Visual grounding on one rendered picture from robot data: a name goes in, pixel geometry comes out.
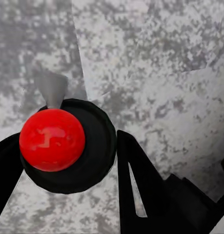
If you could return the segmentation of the insectifuge atomizer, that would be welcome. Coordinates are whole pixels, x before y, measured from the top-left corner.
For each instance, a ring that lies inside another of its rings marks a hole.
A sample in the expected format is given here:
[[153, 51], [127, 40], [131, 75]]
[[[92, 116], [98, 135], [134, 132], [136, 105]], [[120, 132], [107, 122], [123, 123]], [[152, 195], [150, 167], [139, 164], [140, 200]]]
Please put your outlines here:
[[106, 177], [116, 161], [117, 133], [107, 113], [90, 101], [64, 99], [69, 78], [34, 79], [46, 106], [24, 124], [19, 139], [26, 174], [52, 193], [83, 193]]

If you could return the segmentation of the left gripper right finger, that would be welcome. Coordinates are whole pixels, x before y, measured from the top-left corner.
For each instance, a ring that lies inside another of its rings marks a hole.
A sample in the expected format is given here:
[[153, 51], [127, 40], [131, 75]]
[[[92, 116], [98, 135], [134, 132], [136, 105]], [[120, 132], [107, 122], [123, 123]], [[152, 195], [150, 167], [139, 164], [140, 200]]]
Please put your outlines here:
[[[140, 144], [117, 130], [121, 234], [200, 234]], [[147, 217], [136, 215], [130, 163]]]

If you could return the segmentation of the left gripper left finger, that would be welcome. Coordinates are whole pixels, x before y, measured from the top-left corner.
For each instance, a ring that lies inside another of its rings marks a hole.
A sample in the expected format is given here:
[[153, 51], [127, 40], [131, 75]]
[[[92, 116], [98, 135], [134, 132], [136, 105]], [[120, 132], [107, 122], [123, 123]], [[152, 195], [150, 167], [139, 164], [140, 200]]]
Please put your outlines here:
[[24, 170], [19, 139], [16, 133], [0, 142], [0, 215]]

